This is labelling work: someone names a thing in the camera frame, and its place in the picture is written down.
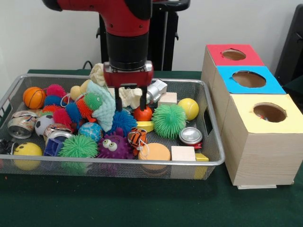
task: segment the blue lid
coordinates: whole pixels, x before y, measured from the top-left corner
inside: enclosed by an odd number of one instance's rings
[[[218,66],[227,90],[233,94],[286,94],[276,78],[266,66]],[[263,77],[262,87],[245,87],[239,84],[232,76],[239,72],[251,72]]]

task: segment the yellow ball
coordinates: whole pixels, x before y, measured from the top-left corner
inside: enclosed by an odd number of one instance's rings
[[[194,99],[184,98],[178,103],[178,106],[183,108],[188,121],[195,119],[199,114],[199,105]]]
[[[34,143],[22,143],[14,151],[14,155],[29,155],[29,156],[42,156],[41,148]],[[40,161],[35,160],[14,160],[15,166],[21,170],[30,171],[40,165]]]

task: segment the wire mesh basket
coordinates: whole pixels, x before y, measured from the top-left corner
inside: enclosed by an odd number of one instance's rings
[[[0,122],[0,139],[12,140],[19,144],[33,142],[44,150],[45,141],[35,133],[24,140],[12,138],[8,133],[7,124],[12,114],[16,111],[27,110],[22,101],[23,92],[29,87],[45,88],[54,83],[60,84],[69,91],[72,86],[80,85],[86,79],[88,79],[87,76],[74,75],[25,74],[19,76],[0,101],[0,108],[4,110]],[[199,104],[198,117],[188,122],[187,127],[196,127],[202,132],[203,145],[201,149],[196,150],[196,153],[208,157],[209,162],[0,155],[0,173],[206,180],[214,168],[222,164],[225,159],[208,88],[200,80],[163,79],[163,81],[168,84],[168,92],[178,94],[178,100],[192,98]],[[147,139],[149,143],[161,143],[169,150],[171,146],[181,146],[178,140],[163,139],[154,131],[147,134]],[[25,165],[30,163],[37,167],[30,171],[21,170],[15,165],[15,162],[20,161]]]

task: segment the soccer ball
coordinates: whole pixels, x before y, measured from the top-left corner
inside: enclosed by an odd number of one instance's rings
[[[35,125],[36,134],[43,138],[43,134],[44,134],[45,129],[50,124],[54,124],[54,123],[55,123],[55,121],[53,120],[52,115],[43,115],[36,122],[36,125]]]

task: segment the stacked boxes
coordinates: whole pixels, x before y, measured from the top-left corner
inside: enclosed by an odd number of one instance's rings
[[[249,45],[208,45],[209,86],[233,185],[291,184],[303,160],[303,116]]]

